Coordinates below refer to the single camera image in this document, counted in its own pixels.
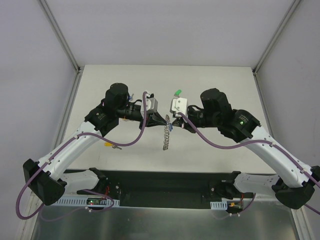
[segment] cable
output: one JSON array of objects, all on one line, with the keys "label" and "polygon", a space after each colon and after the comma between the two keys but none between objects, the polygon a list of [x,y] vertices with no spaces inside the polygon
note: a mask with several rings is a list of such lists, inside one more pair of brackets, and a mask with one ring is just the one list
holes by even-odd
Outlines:
[{"label": "cable", "polygon": [[241,207],[244,205],[245,194],[241,193]]},{"label": "cable", "polygon": [[226,219],[227,217],[235,217],[235,216],[240,217],[240,214],[242,214],[244,211],[246,211],[252,205],[252,203],[254,202],[255,198],[256,198],[256,194],[254,193],[251,201],[249,202],[249,204],[239,213],[239,215],[238,214],[229,214],[229,215],[226,215],[226,216],[223,216],[223,217],[217,217],[214,214],[212,214],[212,215],[217,220],[223,220],[223,219]]},{"label": "cable", "polygon": [[305,206],[306,206],[308,209],[314,211],[316,214],[319,214],[319,215],[320,215],[320,211],[314,209],[312,206],[309,206],[308,204],[305,204]]},{"label": "cable", "polygon": [[[101,193],[98,193],[98,192],[95,192],[95,191],[91,191],[91,190],[89,190],[89,189],[84,189],[83,191],[85,191],[85,192],[87,192],[87,193],[90,193],[90,194],[93,194],[93,195],[103,196],[104,198],[109,199],[109,200],[111,200],[111,202],[112,202],[112,204],[111,204],[110,206],[104,207],[104,208],[101,209],[101,210],[90,209],[91,212],[93,212],[93,213],[99,213],[99,212],[107,211],[107,210],[109,210],[110,208],[112,208],[112,207],[115,205],[115,201],[114,201],[111,197],[109,197],[108,195],[101,194]],[[60,220],[60,219],[63,219],[64,217],[67,217],[67,216],[69,216],[69,215],[73,214],[74,212],[77,212],[77,211],[79,211],[79,210],[81,210],[81,209],[85,210],[86,208],[84,208],[83,206],[77,207],[77,208],[73,209],[72,211],[70,211],[70,212],[68,212],[68,213],[66,213],[66,214],[64,214],[64,215],[62,215],[62,216],[59,216],[59,217],[57,217],[57,218],[54,218],[54,219],[45,219],[45,218],[43,217],[43,215],[42,215],[42,210],[41,210],[40,213],[39,213],[39,216],[40,216],[40,219],[41,219],[42,221],[47,222],[47,223],[52,223],[52,222],[58,221],[58,220]]]},{"label": "cable", "polygon": [[[184,115],[182,112],[177,112],[179,115],[181,115],[183,117],[183,119],[193,128],[193,130],[200,136],[200,138],[202,138],[207,144],[215,147],[215,148],[218,148],[218,149],[224,149],[224,150],[228,150],[228,149],[237,149],[237,148],[240,148],[240,147],[243,147],[243,146],[246,146],[246,145],[249,145],[249,144],[268,144],[268,145],[273,145],[273,143],[271,141],[267,141],[267,140],[251,140],[251,141],[247,141],[247,142],[243,142],[243,143],[240,143],[240,144],[236,144],[236,145],[233,145],[233,146],[221,146],[221,145],[218,145],[218,144],[215,144],[213,142],[211,142],[209,139],[207,139],[198,129],[197,127],[192,123],[192,121],[190,121],[188,119],[188,117],[186,115]],[[276,148],[278,151],[280,151],[281,153],[283,153],[302,173],[304,173],[304,175],[306,175],[312,182],[314,182],[315,185],[317,185],[317,187],[320,189],[320,183],[313,177],[311,176],[308,172],[306,172],[304,170],[304,168],[299,164],[297,163],[294,158],[292,156],[290,156],[289,153],[287,153],[286,150],[282,149],[280,146],[278,145],[273,145],[272,146],[273,148]]]},{"label": "cable", "polygon": [[[142,102],[143,102],[143,123],[142,123],[142,128],[141,128],[141,131],[138,135],[138,137],[133,140],[132,142],[129,142],[129,143],[117,143],[117,142],[114,142],[114,141],[110,141],[100,135],[97,135],[95,133],[91,133],[91,132],[84,132],[84,133],[80,133],[78,134],[77,136],[78,137],[81,137],[81,136],[85,136],[85,135],[91,135],[91,136],[94,136],[94,137],[97,137],[105,142],[108,142],[108,143],[111,143],[113,145],[117,145],[117,146],[121,146],[121,147],[128,147],[128,146],[131,146],[133,144],[135,144],[136,142],[138,142],[142,136],[142,134],[144,133],[144,130],[146,128],[146,123],[147,123],[147,104],[146,104],[146,94],[147,92],[143,92],[143,95],[142,95]],[[76,140],[75,137],[72,137],[71,139],[69,139],[65,144],[63,144],[54,154],[51,155],[51,157],[49,157],[48,161],[51,162],[55,156],[57,156],[66,146],[68,146],[72,141]],[[18,216],[18,218],[22,219],[22,220],[28,220],[30,218],[32,218],[34,215],[36,215],[43,207],[44,207],[44,203],[42,203],[40,205],[40,207],[34,211],[34,213],[32,213],[31,215],[29,216],[22,216],[22,214],[20,213],[20,201],[21,201],[21,197],[22,195],[24,194],[25,190],[27,189],[27,187],[30,185],[30,183],[36,178],[36,176],[48,165],[49,163],[48,162],[45,162],[31,177],[30,179],[25,183],[25,185],[22,187],[21,191],[19,192],[19,195],[16,199],[16,202],[15,202],[15,213],[16,215]]]}]

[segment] cable tie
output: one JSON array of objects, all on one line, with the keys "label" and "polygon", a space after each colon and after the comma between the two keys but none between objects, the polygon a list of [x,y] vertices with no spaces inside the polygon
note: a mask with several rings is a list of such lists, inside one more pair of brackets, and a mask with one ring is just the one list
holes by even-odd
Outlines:
[{"label": "cable tie", "polygon": [[306,169],[306,168],[303,168],[301,171],[300,171],[300,173],[304,173],[304,172],[307,172],[308,171],[308,169]]}]

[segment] yellow connector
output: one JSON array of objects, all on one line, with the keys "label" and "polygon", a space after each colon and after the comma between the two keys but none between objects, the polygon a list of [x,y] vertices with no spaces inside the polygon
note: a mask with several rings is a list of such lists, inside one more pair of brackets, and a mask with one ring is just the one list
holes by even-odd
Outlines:
[{"label": "yellow connector", "polygon": [[111,144],[110,142],[105,142],[104,145],[105,145],[106,147],[112,147],[112,146],[113,146],[113,144]]}]

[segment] green cap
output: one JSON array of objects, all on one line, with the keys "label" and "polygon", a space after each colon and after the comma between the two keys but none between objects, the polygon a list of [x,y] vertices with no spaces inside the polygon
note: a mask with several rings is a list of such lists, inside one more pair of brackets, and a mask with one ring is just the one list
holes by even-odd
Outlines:
[{"label": "green cap", "polygon": [[174,94],[174,95],[179,96],[179,94],[180,94],[181,92],[182,92],[182,91],[179,89],[178,91],[176,91],[176,92],[175,92],[175,94]]}]

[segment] metal chain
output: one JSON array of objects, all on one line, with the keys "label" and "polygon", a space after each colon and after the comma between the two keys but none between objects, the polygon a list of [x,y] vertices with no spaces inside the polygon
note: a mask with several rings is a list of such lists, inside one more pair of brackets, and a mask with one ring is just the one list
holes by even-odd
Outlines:
[{"label": "metal chain", "polygon": [[170,117],[165,115],[166,125],[164,126],[164,141],[163,141],[163,150],[169,148],[169,136],[170,136]]}]

